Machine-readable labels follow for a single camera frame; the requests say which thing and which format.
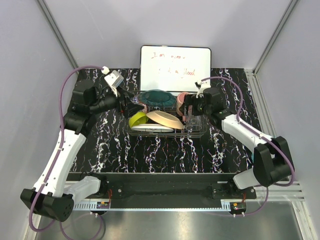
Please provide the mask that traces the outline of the clear drinking glass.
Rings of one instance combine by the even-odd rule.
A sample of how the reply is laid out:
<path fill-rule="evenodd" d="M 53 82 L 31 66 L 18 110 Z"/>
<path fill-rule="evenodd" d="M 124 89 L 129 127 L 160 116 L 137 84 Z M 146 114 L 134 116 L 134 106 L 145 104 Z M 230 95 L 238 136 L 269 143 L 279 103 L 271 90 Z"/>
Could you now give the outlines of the clear drinking glass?
<path fill-rule="evenodd" d="M 188 132 L 200 131 L 202 129 L 202 117 L 200 115 L 188 115 L 186 118 L 185 129 Z"/>

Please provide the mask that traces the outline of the teal scalloped plate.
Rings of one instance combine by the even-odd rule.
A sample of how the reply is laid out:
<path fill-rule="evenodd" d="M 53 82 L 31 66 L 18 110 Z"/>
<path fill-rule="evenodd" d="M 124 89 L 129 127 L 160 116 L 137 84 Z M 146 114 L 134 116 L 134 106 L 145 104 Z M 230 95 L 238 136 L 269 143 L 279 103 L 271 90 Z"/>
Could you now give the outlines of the teal scalloped plate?
<path fill-rule="evenodd" d="M 176 103 L 174 95 L 158 89 L 141 92 L 137 97 L 140 103 L 153 107 L 171 107 Z"/>

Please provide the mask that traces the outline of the red patterned bowl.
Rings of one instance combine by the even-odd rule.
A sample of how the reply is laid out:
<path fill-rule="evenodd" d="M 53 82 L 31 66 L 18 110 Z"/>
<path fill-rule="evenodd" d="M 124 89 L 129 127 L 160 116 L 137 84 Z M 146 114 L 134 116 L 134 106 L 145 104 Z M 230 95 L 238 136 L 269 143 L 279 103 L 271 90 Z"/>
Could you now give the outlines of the red patterned bowl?
<path fill-rule="evenodd" d="M 150 100 L 135 98 L 133 101 L 143 106 L 143 110 L 141 111 L 144 113 L 148 113 L 154 110 L 153 102 Z"/>

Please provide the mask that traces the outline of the white watermelon plate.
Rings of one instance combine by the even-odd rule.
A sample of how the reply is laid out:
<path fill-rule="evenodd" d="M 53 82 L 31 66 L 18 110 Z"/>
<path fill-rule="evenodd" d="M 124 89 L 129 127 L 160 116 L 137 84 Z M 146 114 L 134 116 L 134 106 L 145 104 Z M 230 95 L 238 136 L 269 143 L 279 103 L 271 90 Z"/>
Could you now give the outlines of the white watermelon plate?
<path fill-rule="evenodd" d="M 147 133 L 170 133 L 174 131 L 173 128 L 170 128 L 161 124 L 153 124 L 153 123 L 135 125 L 131 127 L 131 130 L 137 131 L 137 132 L 147 132 Z"/>

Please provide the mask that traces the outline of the yellow-green bowl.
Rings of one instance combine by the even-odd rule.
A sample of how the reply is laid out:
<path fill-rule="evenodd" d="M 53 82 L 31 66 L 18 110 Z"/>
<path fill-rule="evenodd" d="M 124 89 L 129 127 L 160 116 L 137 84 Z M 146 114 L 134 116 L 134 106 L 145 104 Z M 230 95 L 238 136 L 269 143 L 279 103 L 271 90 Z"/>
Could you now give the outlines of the yellow-green bowl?
<path fill-rule="evenodd" d="M 137 125 L 146 124 L 147 121 L 148 121 L 148 117 L 146 113 L 140 111 L 140 112 L 137 112 L 128 120 L 128 124 L 129 124 L 129 127 L 132 128 Z"/>

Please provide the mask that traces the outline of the pink mug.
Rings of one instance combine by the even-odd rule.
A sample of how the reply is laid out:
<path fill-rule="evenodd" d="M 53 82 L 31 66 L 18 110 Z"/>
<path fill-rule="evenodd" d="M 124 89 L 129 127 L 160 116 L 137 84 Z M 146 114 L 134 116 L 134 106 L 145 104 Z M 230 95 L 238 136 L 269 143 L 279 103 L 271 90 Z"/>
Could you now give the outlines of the pink mug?
<path fill-rule="evenodd" d="M 177 114 L 182 117 L 183 122 L 187 122 L 189 115 L 192 114 L 192 106 L 188 106 L 188 112 L 187 114 L 183 113 L 180 111 L 180 107 L 184 104 L 185 102 L 185 96 L 190 95 L 189 92 L 181 92 L 177 97 L 176 97 L 176 112 Z"/>

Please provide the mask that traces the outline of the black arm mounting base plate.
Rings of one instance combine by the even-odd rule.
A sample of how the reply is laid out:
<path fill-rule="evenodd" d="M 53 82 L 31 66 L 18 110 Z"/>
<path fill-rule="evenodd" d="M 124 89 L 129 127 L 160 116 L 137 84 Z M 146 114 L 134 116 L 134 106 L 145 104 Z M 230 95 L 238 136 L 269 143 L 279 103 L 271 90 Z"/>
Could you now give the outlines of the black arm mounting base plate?
<path fill-rule="evenodd" d="M 102 173 L 113 209 L 209 209 L 222 200 L 255 200 L 253 187 L 232 189 L 232 173 Z"/>

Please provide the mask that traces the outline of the orange floral plate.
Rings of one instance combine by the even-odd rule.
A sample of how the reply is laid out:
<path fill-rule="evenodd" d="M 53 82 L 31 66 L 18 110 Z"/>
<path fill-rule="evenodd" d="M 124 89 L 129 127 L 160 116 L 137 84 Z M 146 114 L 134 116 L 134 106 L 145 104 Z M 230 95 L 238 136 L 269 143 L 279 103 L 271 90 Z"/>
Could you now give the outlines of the orange floral plate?
<path fill-rule="evenodd" d="M 160 111 L 160 110 L 155 110 L 155 111 L 148 112 L 146 116 L 152 121 L 160 125 L 163 125 L 165 127 L 178 129 L 178 130 L 184 129 L 184 125 L 182 124 L 182 122 L 176 116 L 170 113 Z"/>

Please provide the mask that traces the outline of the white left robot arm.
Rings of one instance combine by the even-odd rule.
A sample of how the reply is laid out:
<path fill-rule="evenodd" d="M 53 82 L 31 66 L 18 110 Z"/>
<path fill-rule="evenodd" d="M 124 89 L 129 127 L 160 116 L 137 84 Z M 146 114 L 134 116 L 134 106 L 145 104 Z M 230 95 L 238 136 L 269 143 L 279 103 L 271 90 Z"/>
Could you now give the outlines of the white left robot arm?
<path fill-rule="evenodd" d="M 33 188 L 23 189 L 20 195 L 30 214 L 64 222 L 78 202 L 91 195 L 103 198 L 108 193 L 107 178 L 98 173 L 88 173 L 70 187 L 65 183 L 75 157 L 97 122 L 97 115 L 116 110 L 126 119 L 132 117 L 144 108 L 133 101 L 134 96 L 120 86 L 101 94 L 88 79 L 75 84 L 49 162 Z"/>

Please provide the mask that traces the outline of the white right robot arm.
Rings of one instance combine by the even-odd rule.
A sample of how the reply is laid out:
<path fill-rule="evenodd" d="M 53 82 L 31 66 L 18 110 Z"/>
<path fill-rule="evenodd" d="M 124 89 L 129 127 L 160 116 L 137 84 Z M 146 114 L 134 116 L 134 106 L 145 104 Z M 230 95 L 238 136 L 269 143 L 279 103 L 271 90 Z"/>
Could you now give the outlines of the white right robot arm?
<path fill-rule="evenodd" d="M 234 110 L 227 108 L 217 88 L 210 87 L 199 95 L 184 97 L 180 111 L 193 116 L 205 116 L 219 130 L 231 135 L 252 153 L 252 168 L 237 173 L 227 185 L 228 195 L 239 198 L 245 189 L 269 187 L 295 170 L 288 142 L 281 136 L 272 137 L 243 121 Z"/>

